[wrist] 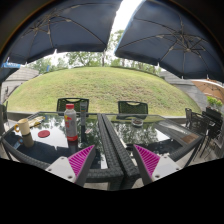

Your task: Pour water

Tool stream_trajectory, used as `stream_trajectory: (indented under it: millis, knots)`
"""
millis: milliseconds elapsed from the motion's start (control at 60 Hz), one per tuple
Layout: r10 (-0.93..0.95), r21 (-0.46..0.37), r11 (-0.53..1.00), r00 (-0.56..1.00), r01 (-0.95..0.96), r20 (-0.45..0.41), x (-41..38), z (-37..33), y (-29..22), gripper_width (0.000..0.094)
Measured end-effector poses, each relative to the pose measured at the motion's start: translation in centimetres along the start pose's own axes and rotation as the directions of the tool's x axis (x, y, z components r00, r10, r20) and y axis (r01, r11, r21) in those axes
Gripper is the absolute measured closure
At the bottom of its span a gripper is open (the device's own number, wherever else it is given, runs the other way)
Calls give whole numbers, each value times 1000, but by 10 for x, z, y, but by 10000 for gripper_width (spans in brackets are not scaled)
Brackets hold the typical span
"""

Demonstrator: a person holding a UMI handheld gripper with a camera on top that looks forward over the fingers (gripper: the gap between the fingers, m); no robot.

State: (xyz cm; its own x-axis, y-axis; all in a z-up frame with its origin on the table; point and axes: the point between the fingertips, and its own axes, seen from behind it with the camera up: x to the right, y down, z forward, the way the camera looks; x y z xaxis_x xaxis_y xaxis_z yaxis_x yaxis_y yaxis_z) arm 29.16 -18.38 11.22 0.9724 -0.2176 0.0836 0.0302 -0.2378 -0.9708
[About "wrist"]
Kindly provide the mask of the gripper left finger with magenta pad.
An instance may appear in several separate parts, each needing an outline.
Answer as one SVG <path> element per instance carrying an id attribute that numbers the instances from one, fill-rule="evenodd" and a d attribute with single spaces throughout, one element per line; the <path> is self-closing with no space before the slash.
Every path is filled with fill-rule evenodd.
<path id="1" fill-rule="evenodd" d="M 78 186 L 83 186 L 95 155 L 95 146 L 91 145 L 70 157 L 59 157 L 46 168 L 46 171 L 75 183 Z"/>

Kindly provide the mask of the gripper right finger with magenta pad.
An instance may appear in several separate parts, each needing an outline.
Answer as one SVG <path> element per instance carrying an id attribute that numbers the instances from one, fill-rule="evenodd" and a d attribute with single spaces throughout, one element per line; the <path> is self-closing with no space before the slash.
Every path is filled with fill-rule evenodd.
<path id="1" fill-rule="evenodd" d="M 169 156 L 159 156 L 139 145 L 134 145 L 133 155 L 144 185 L 181 170 Z"/>

